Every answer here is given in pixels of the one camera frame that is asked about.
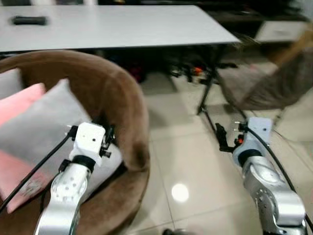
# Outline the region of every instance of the brown armchair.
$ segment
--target brown armchair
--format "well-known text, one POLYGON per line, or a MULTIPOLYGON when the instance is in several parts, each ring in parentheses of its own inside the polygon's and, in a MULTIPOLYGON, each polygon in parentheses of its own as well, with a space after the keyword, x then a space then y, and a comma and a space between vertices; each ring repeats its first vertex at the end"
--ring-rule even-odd
MULTIPOLYGON (((47 89, 67 77, 91 118, 115 125, 126 170, 81 206, 78 235, 112 234, 136 215, 149 178, 148 111, 135 80, 119 66, 97 56, 69 51, 24 53, 0 61, 0 72, 20 68, 25 86, 47 89)), ((12 214, 0 215, 0 234, 32 235, 40 198, 12 214)))

